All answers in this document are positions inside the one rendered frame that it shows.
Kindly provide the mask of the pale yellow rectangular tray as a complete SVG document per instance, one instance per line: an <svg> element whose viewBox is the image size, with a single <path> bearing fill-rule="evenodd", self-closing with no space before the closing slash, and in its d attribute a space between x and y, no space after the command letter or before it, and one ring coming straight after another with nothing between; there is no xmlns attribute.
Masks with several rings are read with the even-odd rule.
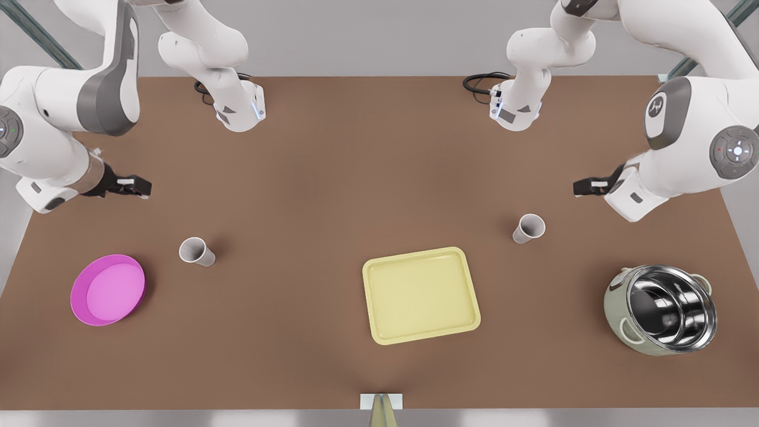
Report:
<svg viewBox="0 0 759 427"><path fill-rule="evenodd" d="M379 345L472 332L481 314L463 251L445 247L368 260L369 329Z"/></svg>

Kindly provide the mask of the green steel-lined pot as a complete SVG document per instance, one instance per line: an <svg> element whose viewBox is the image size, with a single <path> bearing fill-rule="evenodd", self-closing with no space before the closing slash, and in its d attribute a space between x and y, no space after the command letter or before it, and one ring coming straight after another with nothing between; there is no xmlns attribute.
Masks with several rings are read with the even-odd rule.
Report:
<svg viewBox="0 0 759 427"><path fill-rule="evenodd" d="M700 351L717 330L711 283L667 265L624 267L605 287L604 314L621 342L648 356Z"/></svg>

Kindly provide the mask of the silver frame post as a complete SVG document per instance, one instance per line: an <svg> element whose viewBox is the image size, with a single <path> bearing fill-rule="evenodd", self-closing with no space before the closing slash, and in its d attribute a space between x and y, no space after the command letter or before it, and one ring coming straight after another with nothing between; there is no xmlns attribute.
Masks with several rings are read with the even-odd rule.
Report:
<svg viewBox="0 0 759 427"><path fill-rule="evenodd" d="M727 12L726 19L736 28L739 27L751 14L759 9L759 0L738 0L738 2ZM668 73L659 74L657 81L663 84L673 78L686 76L690 74L699 63L691 58L683 58Z"/></svg>
<svg viewBox="0 0 759 427"><path fill-rule="evenodd" d="M83 70L74 57L55 40L18 0L0 0L0 11L25 32L60 67Z"/></svg>
<svg viewBox="0 0 759 427"><path fill-rule="evenodd" d="M403 409L403 394L361 394L360 409L369 410L368 427L398 427L395 410Z"/></svg>

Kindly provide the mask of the pink round plate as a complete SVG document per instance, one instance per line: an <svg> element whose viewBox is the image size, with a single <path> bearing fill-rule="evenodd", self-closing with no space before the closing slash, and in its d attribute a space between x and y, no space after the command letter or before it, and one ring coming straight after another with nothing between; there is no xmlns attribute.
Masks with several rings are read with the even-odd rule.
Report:
<svg viewBox="0 0 759 427"><path fill-rule="evenodd" d="M73 282L70 306L74 316L90 326L114 324L143 302L146 279L133 257L109 254L93 260Z"/></svg>

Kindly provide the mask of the white IKEA cup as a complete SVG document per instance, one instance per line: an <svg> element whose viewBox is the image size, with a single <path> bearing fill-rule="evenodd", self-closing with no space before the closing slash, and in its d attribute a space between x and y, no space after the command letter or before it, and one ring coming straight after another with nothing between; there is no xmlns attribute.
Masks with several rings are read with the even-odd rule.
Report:
<svg viewBox="0 0 759 427"><path fill-rule="evenodd" d="M518 245L524 245L531 240L536 240L536 238L543 236L546 229L547 225L541 216L527 213L519 219L512 238Z"/></svg>
<svg viewBox="0 0 759 427"><path fill-rule="evenodd" d="M197 236L184 240L179 246L178 255L183 262L210 267L216 262L216 255L207 246L206 241Z"/></svg>

